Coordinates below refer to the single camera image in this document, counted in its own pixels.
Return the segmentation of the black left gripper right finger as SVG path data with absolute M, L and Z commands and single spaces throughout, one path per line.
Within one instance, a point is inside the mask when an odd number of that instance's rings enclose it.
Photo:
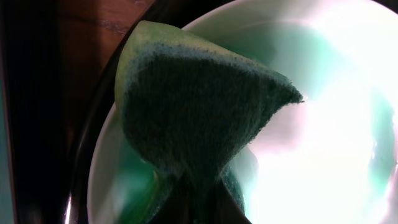
M 222 181 L 215 186 L 214 224 L 251 224 Z

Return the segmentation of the green scrubbing sponge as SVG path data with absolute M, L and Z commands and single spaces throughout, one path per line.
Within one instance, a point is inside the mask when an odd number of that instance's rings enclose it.
M 177 27 L 140 21 L 121 53 L 123 131 L 159 170 L 186 175 L 199 216 L 227 163 L 302 94 L 283 75 Z

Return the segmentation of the mint green plate with stain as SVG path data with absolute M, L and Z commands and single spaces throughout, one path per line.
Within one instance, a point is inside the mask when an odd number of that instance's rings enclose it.
M 397 222 L 395 12 L 374 1 L 233 1 L 179 29 L 265 65 L 302 94 L 216 182 L 251 223 Z M 91 160 L 88 222 L 149 223 L 182 177 L 192 223 L 214 223 L 216 184 L 199 216 L 187 176 L 130 145 L 114 99 Z

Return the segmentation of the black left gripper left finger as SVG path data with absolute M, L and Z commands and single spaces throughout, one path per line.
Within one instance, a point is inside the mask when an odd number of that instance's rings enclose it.
M 182 177 L 149 224 L 192 224 L 190 185 Z

